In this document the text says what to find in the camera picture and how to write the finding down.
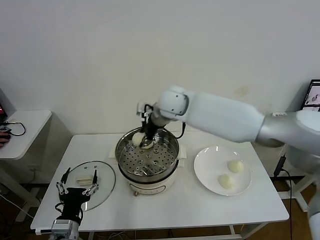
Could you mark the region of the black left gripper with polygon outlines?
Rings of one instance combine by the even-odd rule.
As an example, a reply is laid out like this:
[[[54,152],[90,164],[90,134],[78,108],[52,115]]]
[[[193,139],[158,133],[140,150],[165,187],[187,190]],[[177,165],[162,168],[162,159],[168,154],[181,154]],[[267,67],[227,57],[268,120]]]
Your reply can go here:
[[[85,188],[68,187],[65,188],[71,168],[69,167],[62,175],[60,181],[56,182],[56,188],[59,193],[59,200],[63,205],[60,220],[71,220],[81,222],[83,219],[82,204],[86,202],[86,196],[93,195],[98,189],[98,172],[94,171],[92,184],[86,190]]]

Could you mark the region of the person's hand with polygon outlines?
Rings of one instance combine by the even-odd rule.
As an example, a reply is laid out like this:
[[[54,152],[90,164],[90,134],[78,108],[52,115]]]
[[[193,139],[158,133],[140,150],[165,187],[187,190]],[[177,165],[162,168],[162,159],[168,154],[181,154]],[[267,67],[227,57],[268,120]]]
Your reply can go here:
[[[11,135],[6,132],[0,132],[0,148],[4,147],[11,139]]]

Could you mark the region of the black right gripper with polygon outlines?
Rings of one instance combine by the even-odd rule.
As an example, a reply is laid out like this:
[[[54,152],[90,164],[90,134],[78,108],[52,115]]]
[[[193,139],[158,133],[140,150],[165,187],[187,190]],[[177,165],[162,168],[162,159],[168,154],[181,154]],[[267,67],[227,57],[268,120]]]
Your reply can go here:
[[[141,139],[141,143],[140,143],[140,148],[142,149],[146,149],[148,148],[152,148],[154,145],[154,136],[155,134],[158,132],[158,129],[160,127],[158,125],[156,125],[155,123],[153,123],[151,117],[149,117],[147,120],[142,122],[142,130],[144,132],[144,135]]]

